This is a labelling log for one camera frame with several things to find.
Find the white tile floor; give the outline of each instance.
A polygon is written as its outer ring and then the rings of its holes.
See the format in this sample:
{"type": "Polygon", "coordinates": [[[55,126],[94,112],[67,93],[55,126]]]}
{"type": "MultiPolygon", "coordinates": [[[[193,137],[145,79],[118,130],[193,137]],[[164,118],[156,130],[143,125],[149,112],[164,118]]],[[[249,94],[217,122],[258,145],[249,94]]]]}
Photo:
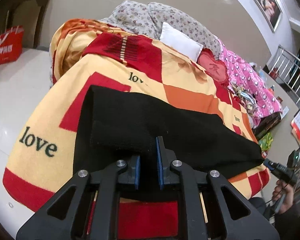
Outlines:
{"type": "Polygon", "coordinates": [[[23,49],[16,62],[0,65],[0,223],[12,237],[33,214],[2,184],[8,156],[23,125],[49,91],[49,53],[23,49]]]}

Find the black cloth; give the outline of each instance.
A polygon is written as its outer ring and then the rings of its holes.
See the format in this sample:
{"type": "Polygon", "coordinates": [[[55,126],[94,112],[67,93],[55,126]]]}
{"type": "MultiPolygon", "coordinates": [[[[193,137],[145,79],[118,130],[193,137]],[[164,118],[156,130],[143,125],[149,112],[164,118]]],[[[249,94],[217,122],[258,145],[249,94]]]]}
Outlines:
{"type": "Polygon", "coordinates": [[[292,205],[285,213],[275,214],[275,229],[277,229],[280,239],[283,239],[285,234],[289,229],[291,229],[291,225],[297,220],[298,211],[296,205],[292,205]]]}
{"type": "Polygon", "coordinates": [[[259,145],[228,129],[216,114],[90,86],[78,124],[73,172],[101,170],[140,154],[140,190],[158,189],[157,136],[179,160],[199,171],[216,169],[227,179],[263,163],[259,145]]]}
{"type": "Polygon", "coordinates": [[[263,214],[266,210],[266,202],[261,197],[252,197],[249,199],[249,202],[259,211],[260,214],[263,214]]]}
{"type": "Polygon", "coordinates": [[[281,240],[300,240],[300,216],[295,204],[285,213],[276,214],[274,220],[281,240]]]}

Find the human hand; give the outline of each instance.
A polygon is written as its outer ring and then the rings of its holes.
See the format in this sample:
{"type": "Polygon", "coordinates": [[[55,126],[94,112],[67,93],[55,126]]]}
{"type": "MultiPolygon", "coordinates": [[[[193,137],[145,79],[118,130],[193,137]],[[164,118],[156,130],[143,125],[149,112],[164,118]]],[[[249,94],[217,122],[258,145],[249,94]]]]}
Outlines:
{"type": "Polygon", "coordinates": [[[284,181],[282,180],[278,180],[277,181],[277,186],[274,188],[274,191],[272,192],[272,200],[273,201],[276,201],[278,200],[279,198],[282,197],[282,195],[284,193],[286,193],[286,197],[281,205],[281,208],[279,210],[279,214],[282,214],[284,212],[286,212],[289,208],[292,207],[293,205],[293,187],[287,183],[285,183],[284,181]]]}

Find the framed photo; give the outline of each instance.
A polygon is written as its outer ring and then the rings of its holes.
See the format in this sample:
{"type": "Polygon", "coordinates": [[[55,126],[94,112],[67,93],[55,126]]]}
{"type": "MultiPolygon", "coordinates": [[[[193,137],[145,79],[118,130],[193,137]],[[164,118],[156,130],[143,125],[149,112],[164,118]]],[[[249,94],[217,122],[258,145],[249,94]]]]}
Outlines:
{"type": "Polygon", "coordinates": [[[268,22],[272,32],[274,33],[278,27],[282,16],[282,10],[276,0],[254,0],[261,12],[263,13],[266,21],[268,22]]]}

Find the pink blanket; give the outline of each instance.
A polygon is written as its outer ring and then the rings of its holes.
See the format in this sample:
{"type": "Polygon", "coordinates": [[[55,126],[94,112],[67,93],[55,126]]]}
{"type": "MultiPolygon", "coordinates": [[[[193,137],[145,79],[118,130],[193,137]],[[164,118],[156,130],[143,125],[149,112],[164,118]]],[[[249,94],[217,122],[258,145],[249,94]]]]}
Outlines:
{"type": "Polygon", "coordinates": [[[263,80],[252,69],[250,64],[234,52],[227,50],[222,41],[219,40],[219,43],[221,46],[219,59],[228,68],[229,83],[243,86],[256,97],[258,106],[252,116],[254,127],[259,125],[261,118],[280,112],[281,105],[279,101],[266,88],[263,80]]]}

